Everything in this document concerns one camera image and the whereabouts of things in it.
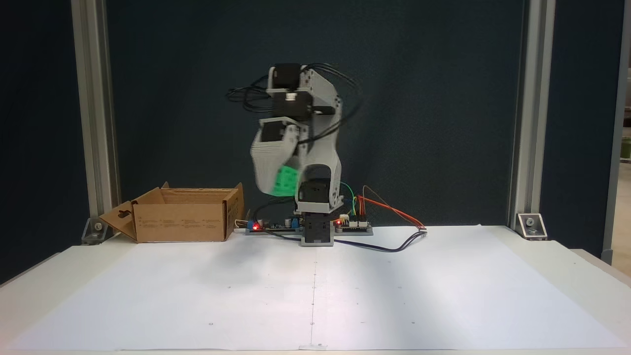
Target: robotic arm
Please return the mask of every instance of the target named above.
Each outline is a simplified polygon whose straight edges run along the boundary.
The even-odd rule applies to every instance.
[[[272,118],[259,120],[251,155],[259,189],[294,196],[304,220],[302,246],[333,245],[331,212],[343,205],[336,151],[342,100],[333,84],[308,66],[269,69]]]

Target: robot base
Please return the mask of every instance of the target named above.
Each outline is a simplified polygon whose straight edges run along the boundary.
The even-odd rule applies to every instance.
[[[333,246],[335,227],[330,214],[305,212],[301,246]]]

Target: metal corner bracket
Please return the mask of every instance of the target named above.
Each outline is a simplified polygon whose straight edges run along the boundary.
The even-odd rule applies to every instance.
[[[517,214],[519,228],[517,232],[529,241],[546,241],[548,232],[541,214]]]

